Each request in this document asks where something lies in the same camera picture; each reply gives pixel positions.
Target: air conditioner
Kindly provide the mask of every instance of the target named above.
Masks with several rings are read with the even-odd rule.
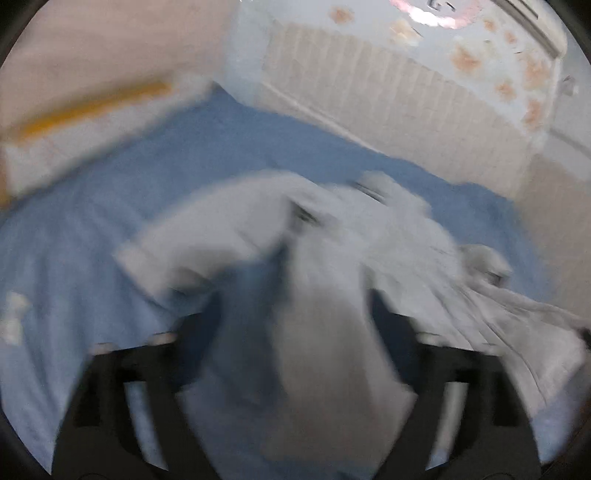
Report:
[[[553,16],[540,0],[493,0],[515,18],[552,56],[566,54],[567,38],[558,16]]]

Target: white cloth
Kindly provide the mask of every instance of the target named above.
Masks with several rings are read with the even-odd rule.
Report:
[[[488,283],[489,273],[508,273],[500,257],[485,247],[460,251],[428,204],[391,178],[368,173],[359,184],[320,187],[281,172],[232,180],[167,214],[118,260],[157,296],[290,239],[272,333],[285,396],[270,456],[375,467],[389,451],[414,394],[369,318],[370,286],[451,346],[497,344],[533,415],[583,361],[572,318]],[[295,229],[294,206],[308,218]]]

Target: yellow stripe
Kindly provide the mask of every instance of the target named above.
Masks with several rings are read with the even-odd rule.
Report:
[[[10,139],[26,142],[46,135],[51,130],[79,122],[82,119],[93,118],[108,111],[121,107],[122,103],[132,103],[146,97],[157,97],[171,92],[172,87],[163,81],[119,90],[116,93],[100,98],[86,100],[68,108],[58,110],[38,117],[25,125],[13,130]]]

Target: blue bedsheet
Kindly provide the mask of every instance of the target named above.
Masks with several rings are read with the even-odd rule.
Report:
[[[511,202],[476,185],[450,185],[406,161],[294,119],[244,107],[219,89],[205,105],[102,155],[0,220],[0,306],[9,292],[31,303],[22,319],[22,344],[0,340],[2,404],[45,468],[50,468],[60,419],[92,345],[142,344],[153,333],[169,330],[186,308],[186,299],[159,305],[145,298],[117,267],[114,250],[195,190],[262,168],[292,170],[319,183],[354,181],[365,170],[382,170],[425,198],[435,220],[458,243],[483,243],[500,251],[515,270],[514,290],[537,300],[548,296],[540,260]],[[237,299],[235,308],[248,309],[240,299],[273,274],[268,264],[237,269],[228,286]],[[329,468],[268,462],[258,454],[268,410],[263,399],[234,391],[231,381],[232,349],[248,344],[232,335],[247,329],[253,345],[264,343],[264,322],[258,321],[256,308],[244,317],[250,323],[234,319],[224,327],[225,337],[216,342],[203,378],[183,394],[188,415],[225,479],[332,478]],[[263,349],[251,350],[240,355],[258,355],[261,365],[268,360],[261,357],[267,354]],[[268,380],[267,373],[261,378]],[[130,389],[130,397],[141,404],[137,388]],[[141,407],[134,411],[147,454],[157,462],[145,412]],[[548,447],[546,457],[559,441],[547,442],[554,450]]]

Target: wall stain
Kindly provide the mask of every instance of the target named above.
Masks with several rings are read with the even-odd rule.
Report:
[[[536,59],[531,53],[525,53],[521,57],[521,61],[525,63],[523,87],[526,90],[538,90],[546,87],[550,79],[548,64],[543,59]]]
[[[337,25],[345,25],[355,20],[355,13],[350,8],[334,7],[330,11],[329,17]]]
[[[542,103],[539,100],[530,98],[527,101],[527,113],[522,122],[531,132],[542,126]]]
[[[515,36],[515,34],[510,31],[507,30],[505,32],[505,41],[509,44],[509,45],[514,45],[517,43],[517,37]]]
[[[461,45],[456,45],[451,60],[454,67],[466,75],[472,75],[482,67],[482,61],[477,59]]]
[[[494,20],[490,18],[485,18],[484,20],[484,28],[486,28],[489,32],[495,33],[496,32],[496,23]]]
[[[416,47],[423,39],[423,36],[403,18],[396,20],[390,25],[390,32],[390,40],[399,45]]]
[[[495,86],[495,90],[501,97],[501,100],[506,103],[510,103],[517,98],[517,93],[513,88],[513,82],[509,79]]]

